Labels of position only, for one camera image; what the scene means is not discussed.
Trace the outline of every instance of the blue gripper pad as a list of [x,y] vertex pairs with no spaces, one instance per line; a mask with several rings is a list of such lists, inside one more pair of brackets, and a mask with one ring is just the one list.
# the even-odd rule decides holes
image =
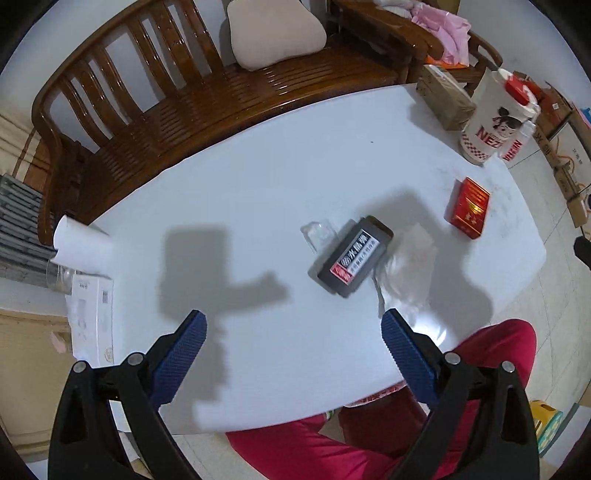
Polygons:
[[382,338],[417,401],[426,403],[430,408],[434,407],[439,403],[436,373],[400,322],[404,322],[408,327],[396,310],[391,309],[384,313]]
[[207,335],[207,320],[198,310],[193,310],[189,321],[168,353],[152,375],[150,404],[154,410],[172,402],[185,375],[201,350]]

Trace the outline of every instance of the bolt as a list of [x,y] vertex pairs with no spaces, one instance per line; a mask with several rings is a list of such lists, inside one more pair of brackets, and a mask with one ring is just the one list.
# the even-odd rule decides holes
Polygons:
[[129,357],[127,357],[127,363],[133,366],[139,365],[143,360],[144,355],[142,353],[132,353]]
[[507,373],[513,373],[515,371],[515,365],[513,365],[511,362],[509,362],[509,360],[505,360],[503,363],[501,363],[501,367],[503,367],[503,370]]
[[446,353],[443,358],[445,358],[445,361],[450,365],[457,365],[462,360],[460,356],[454,352]]
[[76,372],[77,374],[82,373],[86,368],[86,362],[76,362],[74,364],[74,368],[72,369],[74,372]]

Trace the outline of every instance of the red cigarette box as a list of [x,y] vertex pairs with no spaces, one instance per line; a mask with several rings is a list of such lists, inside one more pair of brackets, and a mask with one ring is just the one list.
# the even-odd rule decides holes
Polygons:
[[481,236],[490,196],[474,180],[466,178],[453,209],[451,224],[472,239]]

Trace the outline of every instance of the beige cushion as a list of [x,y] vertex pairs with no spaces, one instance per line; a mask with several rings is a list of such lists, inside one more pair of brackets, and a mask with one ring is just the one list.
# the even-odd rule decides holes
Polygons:
[[299,0],[233,0],[228,5],[232,50],[247,70],[317,52],[326,32]]

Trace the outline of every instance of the tabletop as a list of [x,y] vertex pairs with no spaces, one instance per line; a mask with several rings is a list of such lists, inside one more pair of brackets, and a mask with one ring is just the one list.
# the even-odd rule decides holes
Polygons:
[[[115,361],[192,309],[206,314],[204,346],[160,410],[173,434],[283,423],[395,384],[373,282],[329,294],[309,276],[315,254],[300,231],[365,215],[395,232],[419,223],[434,239],[428,317],[442,350],[454,348],[545,261],[503,161],[478,167],[457,151],[458,133],[414,86],[394,86],[285,113],[161,173],[95,222],[115,244]],[[477,240],[446,220],[466,177],[491,193]]]

